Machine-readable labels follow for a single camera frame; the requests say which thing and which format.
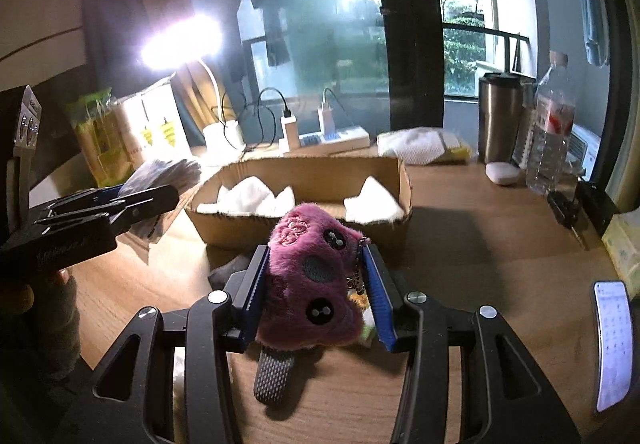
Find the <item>green yellow package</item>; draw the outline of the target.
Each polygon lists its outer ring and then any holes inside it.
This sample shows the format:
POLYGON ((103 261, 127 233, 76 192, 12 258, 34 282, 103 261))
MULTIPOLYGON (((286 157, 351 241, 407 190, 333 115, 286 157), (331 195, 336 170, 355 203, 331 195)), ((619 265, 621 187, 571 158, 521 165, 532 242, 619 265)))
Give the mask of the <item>green yellow package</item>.
POLYGON ((120 134, 111 88, 86 94, 66 105, 80 150, 99 187, 122 184, 134 165, 120 134))

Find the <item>yellow tissue pack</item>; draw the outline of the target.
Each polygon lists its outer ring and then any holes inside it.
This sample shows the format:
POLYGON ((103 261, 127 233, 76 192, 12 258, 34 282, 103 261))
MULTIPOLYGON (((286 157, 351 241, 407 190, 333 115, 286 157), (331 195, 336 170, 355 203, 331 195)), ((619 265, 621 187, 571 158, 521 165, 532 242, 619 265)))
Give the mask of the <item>yellow tissue pack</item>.
POLYGON ((602 242, 616 274, 631 299, 640 292, 640 212, 616 214, 602 235, 602 242))

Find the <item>white folded cloth right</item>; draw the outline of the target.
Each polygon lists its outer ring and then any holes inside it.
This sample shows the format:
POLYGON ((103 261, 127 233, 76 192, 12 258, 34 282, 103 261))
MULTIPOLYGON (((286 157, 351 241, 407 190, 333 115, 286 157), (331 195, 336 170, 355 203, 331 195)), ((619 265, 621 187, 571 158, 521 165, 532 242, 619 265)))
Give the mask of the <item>white folded cloth right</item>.
POLYGON ((405 211, 393 195, 373 176, 368 176, 355 197, 344 199, 345 220, 358 224, 393 223, 404 217, 405 211))

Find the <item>dark grey garment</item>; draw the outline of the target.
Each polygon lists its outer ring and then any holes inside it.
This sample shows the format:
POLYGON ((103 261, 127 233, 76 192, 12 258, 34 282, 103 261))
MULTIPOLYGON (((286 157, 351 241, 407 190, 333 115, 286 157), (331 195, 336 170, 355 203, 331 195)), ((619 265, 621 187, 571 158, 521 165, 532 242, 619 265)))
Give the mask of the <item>dark grey garment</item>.
POLYGON ((250 264, 250 256, 247 254, 238 254, 224 265, 214 268, 207 276, 210 288, 213 290, 224 288, 229 277, 235 272, 246 270, 248 264, 250 264))

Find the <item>steel tumbler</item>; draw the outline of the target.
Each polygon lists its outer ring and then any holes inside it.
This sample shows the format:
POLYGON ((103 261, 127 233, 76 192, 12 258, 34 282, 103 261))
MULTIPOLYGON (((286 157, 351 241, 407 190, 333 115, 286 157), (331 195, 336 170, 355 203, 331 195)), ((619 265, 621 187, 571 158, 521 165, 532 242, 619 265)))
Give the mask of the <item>steel tumbler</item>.
POLYGON ((513 74, 488 72, 480 78, 478 158, 484 164, 511 161, 523 95, 521 81, 513 74))

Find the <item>white earbuds case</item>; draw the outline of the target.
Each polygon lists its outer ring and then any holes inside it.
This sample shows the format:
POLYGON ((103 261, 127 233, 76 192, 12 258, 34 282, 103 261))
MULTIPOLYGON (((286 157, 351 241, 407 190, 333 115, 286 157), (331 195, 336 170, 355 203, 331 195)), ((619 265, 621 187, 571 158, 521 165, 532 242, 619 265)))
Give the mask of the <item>white earbuds case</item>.
POLYGON ((522 179, 522 170, 510 162, 490 162, 485 166, 485 174, 498 186, 518 186, 522 179))

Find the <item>folded cloth stack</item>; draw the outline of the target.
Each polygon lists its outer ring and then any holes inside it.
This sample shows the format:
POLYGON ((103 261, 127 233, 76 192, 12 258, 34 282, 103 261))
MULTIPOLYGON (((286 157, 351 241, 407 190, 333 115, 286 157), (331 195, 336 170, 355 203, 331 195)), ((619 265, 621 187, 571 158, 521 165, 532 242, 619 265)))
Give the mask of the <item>folded cloth stack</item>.
POLYGON ((376 146, 381 157, 397 158, 406 166, 466 164, 475 157, 471 146, 462 138, 429 126, 378 134, 376 146))

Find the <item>white folded cloth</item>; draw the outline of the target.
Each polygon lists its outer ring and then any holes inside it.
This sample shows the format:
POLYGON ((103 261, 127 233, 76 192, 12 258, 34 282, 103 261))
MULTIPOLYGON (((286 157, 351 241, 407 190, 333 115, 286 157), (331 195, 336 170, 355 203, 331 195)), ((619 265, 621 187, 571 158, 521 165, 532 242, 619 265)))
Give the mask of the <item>white folded cloth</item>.
POLYGON ((393 223, 404 217, 405 211, 393 195, 373 176, 368 176, 355 197, 344 199, 345 220, 358 224, 393 223))
POLYGON ((264 216, 280 218, 295 207, 291 186, 275 195, 257 176, 244 178, 229 190, 221 186, 215 201, 199 204, 195 211, 201 214, 228 214, 228 216, 264 216))

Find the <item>hanging blue towel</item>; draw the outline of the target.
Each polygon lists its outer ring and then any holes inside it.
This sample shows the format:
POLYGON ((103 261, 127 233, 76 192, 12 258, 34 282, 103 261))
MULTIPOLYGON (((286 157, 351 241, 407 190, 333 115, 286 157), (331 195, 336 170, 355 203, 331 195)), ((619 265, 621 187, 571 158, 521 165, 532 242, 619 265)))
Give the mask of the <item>hanging blue towel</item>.
POLYGON ((603 0, 580 0, 582 34, 587 62, 596 67, 608 64, 608 22, 603 0))

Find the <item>purple plush toy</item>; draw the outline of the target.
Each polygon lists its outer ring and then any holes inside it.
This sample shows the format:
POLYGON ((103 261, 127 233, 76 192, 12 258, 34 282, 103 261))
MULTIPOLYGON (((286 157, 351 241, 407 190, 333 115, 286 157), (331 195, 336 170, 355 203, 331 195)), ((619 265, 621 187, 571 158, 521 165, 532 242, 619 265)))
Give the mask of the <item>purple plush toy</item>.
POLYGON ((360 307, 348 297, 364 236, 315 204, 282 216, 268 242, 264 309, 256 340, 277 351, 348 346, 360 336, 360 307))

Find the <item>black keys object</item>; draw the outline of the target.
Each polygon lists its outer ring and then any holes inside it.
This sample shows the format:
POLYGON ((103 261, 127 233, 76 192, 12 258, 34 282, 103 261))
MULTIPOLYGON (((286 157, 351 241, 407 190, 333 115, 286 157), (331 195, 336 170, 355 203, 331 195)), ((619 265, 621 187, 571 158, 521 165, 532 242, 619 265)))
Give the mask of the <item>black keys object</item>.
POLYGON ((550 190, 546 201, 553 212, 555 221, 569 230, 582 250, 588 246, 582 232, 589 222, 596 233, 602 236, 613 216, 620 213, 613 199, 599 185, 578 178, 571 193, 550 190))

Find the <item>grey dotted sock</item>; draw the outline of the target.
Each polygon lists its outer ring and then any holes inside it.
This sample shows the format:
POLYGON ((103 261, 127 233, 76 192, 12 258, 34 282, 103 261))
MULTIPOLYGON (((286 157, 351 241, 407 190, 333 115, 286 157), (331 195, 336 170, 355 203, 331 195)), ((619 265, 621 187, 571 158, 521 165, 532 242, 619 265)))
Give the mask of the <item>grey dotted sock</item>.
POLYGON ((295 365, 295 353, 262 347, 254 379, 254 398, 266 406, 282 401, 295 365))

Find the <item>white waffle cloth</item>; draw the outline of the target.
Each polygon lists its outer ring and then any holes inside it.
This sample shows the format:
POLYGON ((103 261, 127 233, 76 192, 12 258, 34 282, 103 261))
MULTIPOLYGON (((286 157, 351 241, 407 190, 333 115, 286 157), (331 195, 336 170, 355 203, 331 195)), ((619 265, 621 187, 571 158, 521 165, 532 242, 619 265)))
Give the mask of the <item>white waffle cloth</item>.
POLYGON ((117 197, 129 208, 130 233, 142 242, 158 242, 165 224, 182 208, 182 197, 200 182, 201 165, 194 157, 145 161, 120 186, 117 197))

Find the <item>clear water bottle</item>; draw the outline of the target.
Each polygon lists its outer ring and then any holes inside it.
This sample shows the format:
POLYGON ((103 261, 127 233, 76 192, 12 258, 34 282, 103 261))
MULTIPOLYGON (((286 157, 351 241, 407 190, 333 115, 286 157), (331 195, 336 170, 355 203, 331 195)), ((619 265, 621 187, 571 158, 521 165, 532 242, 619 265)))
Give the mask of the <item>clear water bottle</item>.
POLYGON ((549 69, 537 86, 534 138, 526 170, 526 185, 538 195, 547 195, 559 183, 577 100, 568 56, 551 51, 549 60, 549 69))

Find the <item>cardboard box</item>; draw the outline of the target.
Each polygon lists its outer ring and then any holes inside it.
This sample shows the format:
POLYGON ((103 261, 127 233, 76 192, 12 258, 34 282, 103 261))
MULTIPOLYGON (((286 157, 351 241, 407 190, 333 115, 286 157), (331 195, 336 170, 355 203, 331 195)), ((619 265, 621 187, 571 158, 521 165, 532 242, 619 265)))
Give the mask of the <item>cardboard box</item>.
POLYGON ((228 164, 209 178, 186 206, 186 215, 201 240, 226 250, 247 251, 266 242, 278 220, 262 214, 199 212, 212 204, 221 188, 234 187, 246 178, 259 178, 273 193, 290 188, 296 204, 315 204, 344 225, 359 230, 378 248, 404 248, 412 216, 412 186, 406 167, 394 158, 297 157, 265 158, 228 164), (360 194, 367 178, 375 178, 394 198, 402 216, 366 224, 346 219, 344 200, 360 194))

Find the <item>white power strip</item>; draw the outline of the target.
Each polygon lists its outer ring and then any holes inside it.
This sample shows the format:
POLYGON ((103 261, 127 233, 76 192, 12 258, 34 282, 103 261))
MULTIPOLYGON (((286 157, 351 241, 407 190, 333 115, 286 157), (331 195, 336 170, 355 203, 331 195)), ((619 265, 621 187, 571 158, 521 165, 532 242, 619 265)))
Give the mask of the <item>white power strip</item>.
POLYGON ((321 132, 300 134, 299 146, 289 148, 284 138, 279 140, 279 148, 282 154, 328 156, 338 152, 350 152, 351 150, 365 149, 370 146, 369 133, 361 126, 336 130, 329 135, 321 132))

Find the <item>desk lamp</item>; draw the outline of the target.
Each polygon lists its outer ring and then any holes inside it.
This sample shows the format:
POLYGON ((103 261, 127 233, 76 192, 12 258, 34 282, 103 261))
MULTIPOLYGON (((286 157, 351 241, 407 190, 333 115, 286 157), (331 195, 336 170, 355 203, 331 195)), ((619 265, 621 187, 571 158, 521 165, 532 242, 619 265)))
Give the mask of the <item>desk lamp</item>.
POLYGON ((246 143, 232 98, 208 64, 223 46, 218 20, 195 13, 148 37, 140 57, 145 67, 169 74, 184 127, 198 144, 226 162, 240 159, 246 143))

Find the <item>smartphone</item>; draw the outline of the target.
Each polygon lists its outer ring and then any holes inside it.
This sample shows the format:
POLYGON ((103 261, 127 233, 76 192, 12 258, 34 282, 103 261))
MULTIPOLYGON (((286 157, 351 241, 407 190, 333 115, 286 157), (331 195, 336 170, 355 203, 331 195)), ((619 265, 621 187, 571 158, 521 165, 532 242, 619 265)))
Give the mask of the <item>smartphone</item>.
POLYGON ((634 331, 623 282, 593 284, 598 333, 596 412, 605 412, 626 398, 634 362, 634 331))

